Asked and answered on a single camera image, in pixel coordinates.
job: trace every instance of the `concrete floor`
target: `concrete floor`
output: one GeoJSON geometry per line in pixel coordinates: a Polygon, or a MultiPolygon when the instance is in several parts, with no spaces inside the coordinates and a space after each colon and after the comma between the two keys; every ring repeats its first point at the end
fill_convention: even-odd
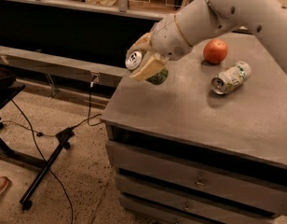
{"type": "MultiPolygon", "coordinates": [[[[88,96],[80,92],[61,90],[53,99],[49,98],[50,87],[23,81],[26,88],[14,101],[26,114],[36,131],[54,135],[77,124],[88,114],[88,96]]],[[[102,113],[97,107],[92,115],[102,113]]],[[[34,146],[32,134],[7,120],[28,126],[16,106],[8,103],[0,111],[5,128],[0,137],[13,149],[40,157],[34,146]]],[[[71,148],[63,150],[51,170],[65,186],[74,208],[75,224],[160,224],[150,217],[124,210],[118,201],[114,182],[114,169],[109,165],[105,151],[107,140],[103,124],[89,127],[87,123],[74,130],[69,141],[71,148]]],[[[36,137],[36,142],[47,158],[58,145],[54,137],[36,137]]],[[[6,175],[11,184],[0,196],[0,224],[70,223],[71,210],[62,187],[48,173],[35,191],[33,206],[21,210],[21,196],[33,182],[36,172],[0,161],[0,175],[6,175]]],[[[287,224],[287,217],[279,217],[278,224],[287,224]]]]}

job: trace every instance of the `desk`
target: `desk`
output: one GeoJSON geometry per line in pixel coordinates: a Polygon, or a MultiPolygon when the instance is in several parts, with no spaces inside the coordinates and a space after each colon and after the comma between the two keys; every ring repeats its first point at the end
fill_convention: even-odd
{"type": "MultiPolygon", "coordinates": [[[[17,94],[19,94],[24,89],[24,87],[24,84],[15,82],[12,86],[0,91],[0,110],[17,94]]],[[[57,159],[62,149],[64,147],[70,147],[68,140],[73,135],[74,133],[68,129],[57,133],[56,138],[59,140],[59,144],[47,161],[13,150],[0,138],[0,159],[4,161],[12,161],[13,163],[24,165],[25,167],[34,167],[38,170],[38,175],[34,179],[34,182],[20,199],[20,203],[22,204],[23,210],[28,210],[31,208],[32,201],[30,200],[30,198],[32,197],[34,191],[48,172],[50,166],[57,159]]]]}
{"type": "Polygon", "coordinates": [[[275,223],[287,216],[287,76],[252,35],[228,34],[226,60],[206,42],[160,86],[124,77],[102,115],[126,209],[169,223],[275,223]],[[253,74],[228,95],[211,79],[237,60],[253,74]]]}

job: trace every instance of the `can held in hand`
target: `can held in hand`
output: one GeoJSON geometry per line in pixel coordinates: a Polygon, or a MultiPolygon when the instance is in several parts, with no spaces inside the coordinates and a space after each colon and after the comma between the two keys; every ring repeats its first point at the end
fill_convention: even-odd
{"type": "Polygon", "coordinates": [[[218,73],[212,79],[212,89],[218,94],[230,93],[241,86],[251,74],[252,69],[246,62],[235,62],[232,66],[218,73]]]}
{"type": "MultiPolygon", "coordinates": [[[[144,53],[141,50],[134,50],[129,57],[126,58],[125,64],[127,69],[130,72],[136,70],[140,65],[144,58],[144,53]]],[[[153,85],[160,85],[162,84],[167,77],[169,76],[169,71],[167,69],[162,69],[157,74],[153,75],[152,77],[146,79],[146,81],[150,82],[153,85]]]]}

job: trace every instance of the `drawer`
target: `drawer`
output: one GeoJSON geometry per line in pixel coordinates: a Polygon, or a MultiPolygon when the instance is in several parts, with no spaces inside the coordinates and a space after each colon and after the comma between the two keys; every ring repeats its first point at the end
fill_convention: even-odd
{"type": "Polygon", "coordinates": [[[140,200],[135,197],[120,195],[119,200],[121,205],[127,210],[145,214],[171,224],[221,224],[208,219],[191,217],[182,212],[177,212],[170,208],[140,200]]]}
{"type": "Polygon", "coordinates": [[[131,176],[116,174],[116,186],[122,193],[169,206],[183,213],[213,219],[225,224],[270,224],[274,220],[242,211],[223,203],[193,196],[176,189],[162,187],[131,176]]]}
{"type": "Polygon", "coordinates": [[[287,187],[113,141],[106,149],[118,169],[287,216],[287,187]]]}

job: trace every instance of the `black panel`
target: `black panel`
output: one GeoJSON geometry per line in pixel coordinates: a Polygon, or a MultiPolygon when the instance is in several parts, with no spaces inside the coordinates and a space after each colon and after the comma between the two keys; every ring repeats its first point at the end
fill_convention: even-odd
{"type": "Polygon", "coordinates": [[[155,21],[0,0],[0,45],[125,67],[155,21]]]}

